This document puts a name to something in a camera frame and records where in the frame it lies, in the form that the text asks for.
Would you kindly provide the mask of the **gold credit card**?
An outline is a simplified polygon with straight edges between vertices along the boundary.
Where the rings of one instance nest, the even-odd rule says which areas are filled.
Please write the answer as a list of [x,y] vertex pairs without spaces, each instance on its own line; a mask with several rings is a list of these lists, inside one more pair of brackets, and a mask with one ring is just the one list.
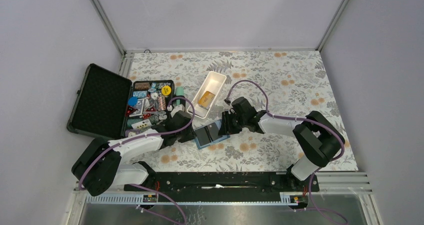
[[210,91],[205,91],[204,94],[197,100],[197,104],[203,109],[209,109],[211,106],[215,94]]

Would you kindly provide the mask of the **blue leather card holder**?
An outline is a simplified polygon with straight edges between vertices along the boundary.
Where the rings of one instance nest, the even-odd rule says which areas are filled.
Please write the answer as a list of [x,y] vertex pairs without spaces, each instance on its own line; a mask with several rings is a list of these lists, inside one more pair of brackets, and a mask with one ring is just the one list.
[[198,150],[205,149],[211,145],[220,143],[230,138],[230,135],[219,135],[222,120],[217,120],[202,127],[196,128],[194,142]]

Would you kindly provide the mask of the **black credit card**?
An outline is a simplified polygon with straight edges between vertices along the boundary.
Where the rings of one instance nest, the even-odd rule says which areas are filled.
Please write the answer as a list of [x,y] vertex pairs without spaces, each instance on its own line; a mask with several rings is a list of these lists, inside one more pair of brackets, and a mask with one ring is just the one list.
[[207,125],[206,128],[208,131],[208,137],[211,142],[214,142],[222,137],[219,134],[220,126],[216,122]]
[[200,147],[205,146],[210,143],[210,138],[208,134],[208,128],[202,127],[195,130],[197,143]]

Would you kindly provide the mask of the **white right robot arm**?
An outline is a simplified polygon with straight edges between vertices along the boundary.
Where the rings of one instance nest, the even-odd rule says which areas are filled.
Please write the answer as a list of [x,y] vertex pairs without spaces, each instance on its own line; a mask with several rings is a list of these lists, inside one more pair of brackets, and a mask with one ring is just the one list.
[[293,191],[301,190],[310,175],[341,155],[345,145],[344,137],[318,111],[300,118],[272,115],[266,110],[257,111],[246,98],[239,97],[229,111],[222,113],[218,134],[239,134],[243,129],[297,139],[304,155],[288,169],[291,174],[286,183]]

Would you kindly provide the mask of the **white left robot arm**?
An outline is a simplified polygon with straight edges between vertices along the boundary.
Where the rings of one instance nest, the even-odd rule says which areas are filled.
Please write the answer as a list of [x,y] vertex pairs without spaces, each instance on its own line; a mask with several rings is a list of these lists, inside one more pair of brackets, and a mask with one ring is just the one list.
[[192,121],[193,117],[187,112],[178,111],[164,122],[132,137],[117,140],[94,138],[71,167],[79,189],[87,190],[92,196],[101,195],[111,187],[129,184],[137,184],[144,191],[152,189],[154,175],[141,163],[130,164],[129,161],[175,142],[193,140]]

